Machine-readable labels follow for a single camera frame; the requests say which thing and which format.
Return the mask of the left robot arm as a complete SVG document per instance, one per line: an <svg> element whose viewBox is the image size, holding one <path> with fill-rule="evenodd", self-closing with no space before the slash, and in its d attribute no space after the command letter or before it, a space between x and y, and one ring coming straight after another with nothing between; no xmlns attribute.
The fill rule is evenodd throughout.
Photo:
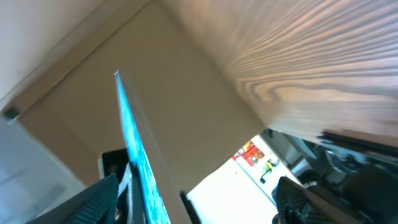
<svg viewBox="0 0 398 224"><path fill-rule="evenodd" d="M261 133L298 180L281 177L273 223L397 223L397 148L322 133Z"/></svg>

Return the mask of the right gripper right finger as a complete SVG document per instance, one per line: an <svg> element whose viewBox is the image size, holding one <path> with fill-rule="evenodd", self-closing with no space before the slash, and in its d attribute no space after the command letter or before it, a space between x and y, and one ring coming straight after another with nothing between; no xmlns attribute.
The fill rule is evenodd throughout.
<svg viewBox="0 0 398 224"><path fill-rule="evenodd" d="M352 212L337 207L288 177L281 177L275 202L281 224L360 224Z"/></svg>

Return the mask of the turquoise screen smartphone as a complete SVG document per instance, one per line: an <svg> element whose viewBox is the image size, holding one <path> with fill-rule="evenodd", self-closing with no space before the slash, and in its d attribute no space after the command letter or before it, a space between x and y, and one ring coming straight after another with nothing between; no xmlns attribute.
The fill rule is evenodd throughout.
<svg viewBox="0 0 398 224"><path fill-rule="evenodd" d="M114 77L122 134L129 160L139 174L146 222L191 223L150 128L137 86L129 74L122 70L117 70Z"/></svg>

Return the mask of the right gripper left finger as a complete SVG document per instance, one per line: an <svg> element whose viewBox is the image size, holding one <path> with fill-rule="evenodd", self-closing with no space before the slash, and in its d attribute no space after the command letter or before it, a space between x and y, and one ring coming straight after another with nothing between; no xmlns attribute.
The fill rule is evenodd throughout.
<svg viewBox="0 0 398 224"><path fill-rule="evenodd" d="M118 190L112 173L28 224L112 224Z"/></svg>

